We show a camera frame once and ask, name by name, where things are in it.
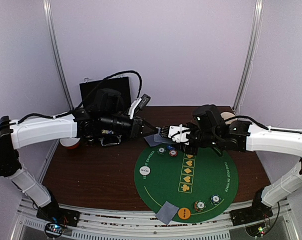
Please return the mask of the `blue small blind button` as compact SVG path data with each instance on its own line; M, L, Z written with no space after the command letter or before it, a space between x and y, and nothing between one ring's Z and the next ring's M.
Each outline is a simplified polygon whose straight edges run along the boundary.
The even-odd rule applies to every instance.
M170 150L173 150L174 149L174 147L172 147L172 146L167 146L167 149L170 151Z

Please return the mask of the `deck of cards clear box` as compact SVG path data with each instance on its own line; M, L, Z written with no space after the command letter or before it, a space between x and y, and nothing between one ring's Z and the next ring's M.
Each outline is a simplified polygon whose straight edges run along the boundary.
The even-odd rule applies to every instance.
M154 141L157 143L162 143L162 144L171 144L172 141L169 138L162 137L160 134L155 134L154 135Z

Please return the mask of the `dealt playing cards blue back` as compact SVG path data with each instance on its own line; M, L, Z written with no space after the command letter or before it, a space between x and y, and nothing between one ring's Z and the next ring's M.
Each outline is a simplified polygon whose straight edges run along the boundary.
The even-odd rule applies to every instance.
M179 207L166 201L160 210L155 214L155 217L165 225L168 225L178 211Z

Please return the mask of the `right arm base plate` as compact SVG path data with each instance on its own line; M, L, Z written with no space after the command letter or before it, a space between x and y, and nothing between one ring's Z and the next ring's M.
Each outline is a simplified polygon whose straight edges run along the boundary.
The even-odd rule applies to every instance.
M230 212L230 218L234 226L239 226L247 223L253 223L259 220L263 220L265 217L273 216L271 208L256 208L246 207L235 209Z

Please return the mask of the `white dealer button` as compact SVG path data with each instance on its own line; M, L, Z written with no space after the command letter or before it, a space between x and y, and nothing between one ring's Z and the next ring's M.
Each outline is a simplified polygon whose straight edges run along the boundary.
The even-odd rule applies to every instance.
M139 173L142 176L147 176L150 172L151 172L151 169L146 165L139 168Z

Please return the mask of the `green twenty chip stack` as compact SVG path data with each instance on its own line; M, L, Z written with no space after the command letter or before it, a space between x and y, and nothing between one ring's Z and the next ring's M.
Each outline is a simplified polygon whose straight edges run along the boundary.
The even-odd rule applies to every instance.
M158 153L159 155L164 155L165 152L166 152L166 149L163 148L163 147L159 147L159 148L157 149L157 153Z

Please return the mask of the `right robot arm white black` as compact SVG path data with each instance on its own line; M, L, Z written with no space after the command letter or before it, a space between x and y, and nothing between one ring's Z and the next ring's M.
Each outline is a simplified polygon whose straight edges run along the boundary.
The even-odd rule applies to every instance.
M224 119L215 105L193 111L195 124L180 125L175 141L193 148L218 148L239 152L268 151L295 155L299 162L273 184L259 190L247 210L250 220L259 220L266 209L302 187L302 130L265 126L251 117Z

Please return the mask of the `orange big blind button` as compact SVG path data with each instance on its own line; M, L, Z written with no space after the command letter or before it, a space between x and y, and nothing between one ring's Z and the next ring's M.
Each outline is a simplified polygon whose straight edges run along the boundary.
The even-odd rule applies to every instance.
M189 219L191 217L191 211L190 209L186 207L182 207L178 211L178 217L182 220Z

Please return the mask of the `single playing card blue back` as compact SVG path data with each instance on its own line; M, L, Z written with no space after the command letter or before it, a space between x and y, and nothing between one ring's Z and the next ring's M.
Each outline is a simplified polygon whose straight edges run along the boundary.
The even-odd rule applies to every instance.
M160 144L159 142L156 142L156 141L154 140L154 135L146 136L146 137L144 137L144 140L146 141L146 143L147 143L150 147L155 147L155 146L157 146L157 145Z

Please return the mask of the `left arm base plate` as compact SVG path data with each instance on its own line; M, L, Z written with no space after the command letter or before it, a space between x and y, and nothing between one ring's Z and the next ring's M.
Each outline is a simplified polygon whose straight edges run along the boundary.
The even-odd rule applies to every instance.
M71 209L61 208L58 210L58 213L54 214L53 217L49 217L47 214L44 213L42 209L39 209L37 211L36 217L49 222L58 223L66 227L76 227L80 217L80 212Z

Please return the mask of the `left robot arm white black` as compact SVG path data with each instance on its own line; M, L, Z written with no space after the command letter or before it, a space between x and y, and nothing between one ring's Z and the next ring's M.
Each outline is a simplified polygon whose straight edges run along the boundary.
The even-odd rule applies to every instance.
M19 161L18 149L28 145L57 140L75 146L80 140L102 142L107 137L117 140L136 139L157 133L157 128L136 116L150 101L147 94L137 98L127 111L122 110L121 93L102 88L86 107L55 116L32 113L20 120L0 119L0 177L10 179L28 195L52 222L63 212L53 194L39 183Z

